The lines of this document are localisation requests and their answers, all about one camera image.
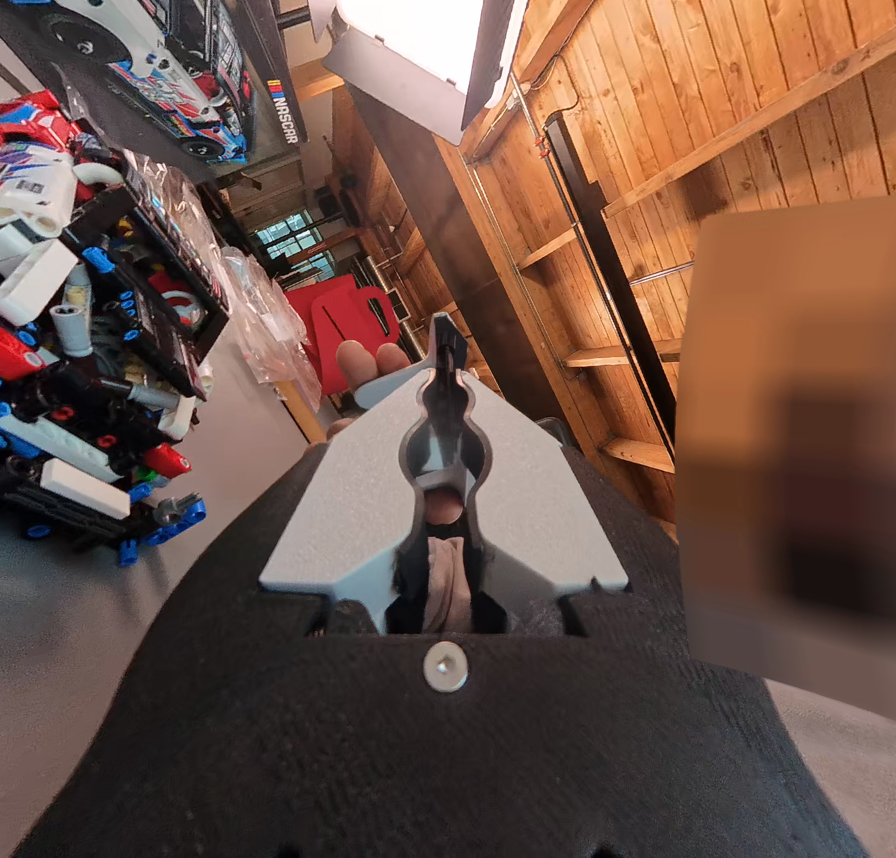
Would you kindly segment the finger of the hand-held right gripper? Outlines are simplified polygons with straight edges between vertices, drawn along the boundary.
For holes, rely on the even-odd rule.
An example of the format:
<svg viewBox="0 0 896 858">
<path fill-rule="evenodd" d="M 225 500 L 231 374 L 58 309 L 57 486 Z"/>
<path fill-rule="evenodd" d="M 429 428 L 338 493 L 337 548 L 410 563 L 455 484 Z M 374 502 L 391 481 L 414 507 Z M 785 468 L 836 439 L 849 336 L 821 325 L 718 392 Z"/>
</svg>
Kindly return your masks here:
<svg viewBox="0 0 896 858">
<path fill-rule="evenodd" d="M 429 370 L 399 370 L 361 385 L 354 393 L 358 407 L 371 411 L 384 401 L 422 414 L 420 393 L 429 385 Z"/>
<path fill-rule="evenodd" d="M 465 487 L 461 435 L 420 428 L 409 441 L 409 471 L 420 487 Z"/>
</svg>

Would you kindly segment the printed toy car box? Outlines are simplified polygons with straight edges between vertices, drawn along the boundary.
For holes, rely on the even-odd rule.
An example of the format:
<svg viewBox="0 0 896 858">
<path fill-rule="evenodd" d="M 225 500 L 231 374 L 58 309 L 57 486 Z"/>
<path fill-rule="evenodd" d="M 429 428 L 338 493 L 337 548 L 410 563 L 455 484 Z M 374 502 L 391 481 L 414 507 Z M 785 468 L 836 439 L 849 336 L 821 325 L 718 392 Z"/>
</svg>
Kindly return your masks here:
<svg viewBox="0 0 896 858">
<path fill-rule="evenodd" d="M 2 44 L 107 142 L 228 183 L 301 162 L 272 0 L 1 0 Z"/>
</svg>

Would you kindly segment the red felt tote bag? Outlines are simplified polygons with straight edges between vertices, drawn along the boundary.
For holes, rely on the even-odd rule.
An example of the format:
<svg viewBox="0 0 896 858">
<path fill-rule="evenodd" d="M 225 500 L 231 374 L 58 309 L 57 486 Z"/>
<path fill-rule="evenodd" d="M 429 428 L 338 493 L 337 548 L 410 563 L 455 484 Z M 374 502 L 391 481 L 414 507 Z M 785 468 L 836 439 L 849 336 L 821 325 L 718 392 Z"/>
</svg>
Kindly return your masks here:
<svg viewBox="0 0 896 858">
<path fill-rule="evenodd" d="M 326 397 L 348 390 L 335 358 L 345 341 L 357 341 L 372 354 L 383 344 L 396 344 L 399 321 L 387 293 L 376 286 L 359 287 L 346 274 L 285 293 L 308 332 L 308 356 Z"/>
</svg>

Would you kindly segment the studio light on stand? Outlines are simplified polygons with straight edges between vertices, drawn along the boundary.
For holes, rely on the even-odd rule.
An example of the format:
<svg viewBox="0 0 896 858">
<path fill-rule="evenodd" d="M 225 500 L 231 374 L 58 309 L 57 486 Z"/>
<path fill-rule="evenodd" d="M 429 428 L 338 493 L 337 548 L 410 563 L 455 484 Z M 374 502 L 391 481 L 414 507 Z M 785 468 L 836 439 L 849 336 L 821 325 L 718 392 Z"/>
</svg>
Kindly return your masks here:
<svg viewBox="0 0 896 858">
<path fill-rule="evenodd" d="M 459 146 L 510 78 L 529 0 L 308 0 L 323 67 Z"/>
</svg>

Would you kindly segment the toy brick race car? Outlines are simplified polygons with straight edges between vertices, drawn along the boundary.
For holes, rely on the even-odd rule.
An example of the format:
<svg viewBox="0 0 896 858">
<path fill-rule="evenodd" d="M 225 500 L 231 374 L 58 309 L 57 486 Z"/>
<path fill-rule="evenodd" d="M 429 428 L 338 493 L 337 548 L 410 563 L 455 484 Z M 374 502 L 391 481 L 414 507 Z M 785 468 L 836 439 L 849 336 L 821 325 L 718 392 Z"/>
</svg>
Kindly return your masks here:
<svg viewBox="0 0 896 858">
<path fill-rule="evenodd" d="M 179 444 L 230 318 L 217 244 L 50 91 L 2 102 L 1 131 L 2 510 L 127 568 L 207 515 L 152 493 L 192 469 Z"/>
</svg>

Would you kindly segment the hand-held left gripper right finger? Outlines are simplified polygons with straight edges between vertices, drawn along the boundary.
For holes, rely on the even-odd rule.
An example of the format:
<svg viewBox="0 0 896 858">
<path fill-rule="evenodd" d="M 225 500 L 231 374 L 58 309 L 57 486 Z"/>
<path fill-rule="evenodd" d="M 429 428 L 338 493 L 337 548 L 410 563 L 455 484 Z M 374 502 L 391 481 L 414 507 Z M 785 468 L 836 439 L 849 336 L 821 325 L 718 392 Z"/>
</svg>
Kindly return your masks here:
<svg viewBox="0 0 896 858">
<path fill-rule="evenodd" d="M 562 444 L 468 372 L 457 382 L 469 398 L 465 425 L 484 451 L 470 528 L 485 593 L 521 618 L 535 602 L 623 592 L 628 575 Z"/>
</svg>

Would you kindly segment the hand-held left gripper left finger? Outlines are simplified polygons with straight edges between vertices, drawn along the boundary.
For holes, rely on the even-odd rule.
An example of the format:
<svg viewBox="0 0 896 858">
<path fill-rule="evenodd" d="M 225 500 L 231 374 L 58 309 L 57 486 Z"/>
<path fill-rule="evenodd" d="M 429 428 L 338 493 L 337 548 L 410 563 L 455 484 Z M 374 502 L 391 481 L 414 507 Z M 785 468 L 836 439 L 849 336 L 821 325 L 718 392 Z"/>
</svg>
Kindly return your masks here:
<svg viewBox="0 0 896 858">
<path fill-rule="evenodd" d="M 386 632 L 398 551 L 417 513 L 401 462 L 430 379 L 430 369 L 415 372 L 326 445 L 261 572 L 263 589 L 356 601 Z"/>
</svg>

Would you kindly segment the black toy brick part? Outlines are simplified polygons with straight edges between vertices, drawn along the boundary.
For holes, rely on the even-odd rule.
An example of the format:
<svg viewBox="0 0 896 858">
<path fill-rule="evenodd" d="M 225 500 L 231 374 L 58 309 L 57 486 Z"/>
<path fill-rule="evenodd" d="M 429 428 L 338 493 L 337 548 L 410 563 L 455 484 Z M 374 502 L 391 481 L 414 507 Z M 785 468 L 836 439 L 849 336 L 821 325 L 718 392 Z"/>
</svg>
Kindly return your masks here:
<svg viewBox="0 0 896 858">
<path fill-rule="evenodd" d="M 469 396 L 458 375 L 464 371 L 467 343 L 451 317 L 435 314 L 430 332 L 434 376 L 423 393 L 427 420 L 440 449 L 453 451 L 461 436 Z"/>
</svg>

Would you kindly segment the person's right hand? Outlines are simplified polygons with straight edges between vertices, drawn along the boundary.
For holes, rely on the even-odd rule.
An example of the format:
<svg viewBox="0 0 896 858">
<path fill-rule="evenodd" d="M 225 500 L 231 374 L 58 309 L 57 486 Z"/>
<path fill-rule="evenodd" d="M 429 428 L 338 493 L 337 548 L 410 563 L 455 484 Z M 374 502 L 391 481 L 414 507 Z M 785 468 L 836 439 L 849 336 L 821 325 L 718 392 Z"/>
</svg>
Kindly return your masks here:
<svg viewBox="0 0 896 858">
<path fill-rule="evenodd" d="M 353 393 L 370 381 L 402 371 L 411 365 L 407 354 L 392 343 L 382 344 L 372 353 L 362 343 L 346 340 L 337 348 L 335 359 Z"/>
</svg>

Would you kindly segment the crumpled clear plastic bags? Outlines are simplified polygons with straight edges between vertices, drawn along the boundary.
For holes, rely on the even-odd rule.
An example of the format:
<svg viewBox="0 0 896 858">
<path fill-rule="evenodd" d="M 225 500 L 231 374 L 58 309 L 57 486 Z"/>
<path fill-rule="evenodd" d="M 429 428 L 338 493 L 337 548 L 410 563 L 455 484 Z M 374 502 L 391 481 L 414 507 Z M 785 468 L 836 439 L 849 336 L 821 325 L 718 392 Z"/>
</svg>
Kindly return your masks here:
<svg viewBox="0 0 896 858">
<path fill-rule="evenodd" d="M 321 386 L 307 329 L 254 257 L 222 240 L 206 214 L 207 188 L 179 168 L 109 144 L 65 105 L 56 114 L 54 128 L 85 194 L 75 198 L 63 236 L 123 352 L 154 380 L 205 399 L 209 374 L 201 366 L 231 326 L 258 384 L 290 382 L 316 409 Z"/>
</svg>

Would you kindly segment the person's beige sweatshirt torso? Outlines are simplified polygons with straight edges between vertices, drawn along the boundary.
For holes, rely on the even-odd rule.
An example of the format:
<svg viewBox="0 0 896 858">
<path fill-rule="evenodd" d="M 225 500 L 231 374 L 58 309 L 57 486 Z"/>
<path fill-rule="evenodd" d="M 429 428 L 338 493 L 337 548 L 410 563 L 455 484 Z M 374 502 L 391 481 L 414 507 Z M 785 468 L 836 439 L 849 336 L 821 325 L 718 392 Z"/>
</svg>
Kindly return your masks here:
<svg viewBox="0 0 896 858">
<path fill-rule="evenodd" d="M 804 762 L 874 857 L 895 855 L 895 723 L 787 684 L 770 695 Z"/>
</svg>

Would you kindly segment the person's right forearm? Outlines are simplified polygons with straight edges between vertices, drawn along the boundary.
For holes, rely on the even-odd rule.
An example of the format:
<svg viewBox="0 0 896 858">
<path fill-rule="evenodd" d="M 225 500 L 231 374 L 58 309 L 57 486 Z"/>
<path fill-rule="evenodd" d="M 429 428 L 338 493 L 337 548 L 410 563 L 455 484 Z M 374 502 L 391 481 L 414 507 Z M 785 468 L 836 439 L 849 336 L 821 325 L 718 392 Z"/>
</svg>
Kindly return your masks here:
<svg viewBox="0 0 896 858">
<path fill-rule="evenodd" d="M 472 596 L 463 547 L 461 537 L 428 540 L 429 576 L 423 633 L 465 634 L 473 631 Z"/>
</svg>

